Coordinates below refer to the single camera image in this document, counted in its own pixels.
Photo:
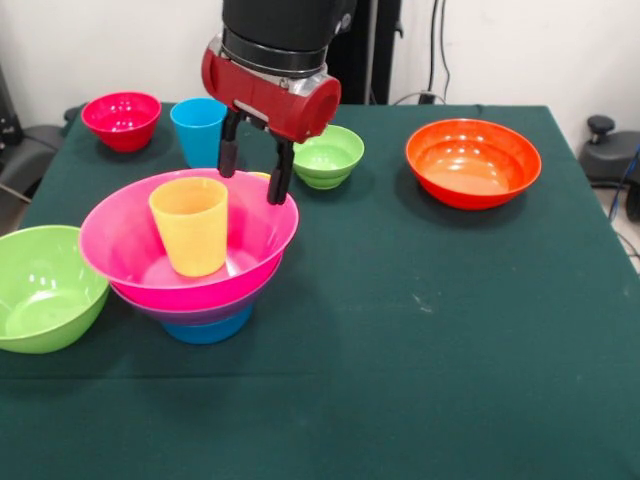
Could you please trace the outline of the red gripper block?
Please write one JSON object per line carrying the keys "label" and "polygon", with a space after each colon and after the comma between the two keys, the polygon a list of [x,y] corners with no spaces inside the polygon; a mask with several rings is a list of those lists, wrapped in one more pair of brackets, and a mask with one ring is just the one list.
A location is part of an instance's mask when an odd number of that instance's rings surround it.
{"label": "red gripper block", "polygon": [[239,112],[248,114],[275,133],[278,161],[270,175],[267,200],[282,205],[293,170],[294,142],[303,143],[323,133],[341,100],[340,82],[325,67],[299,79],[251,70],[227,55],[220,34],[205,50],[201,76],[205,90],[229,108],[221,128],[220,175],[231,178],[236,171]]}

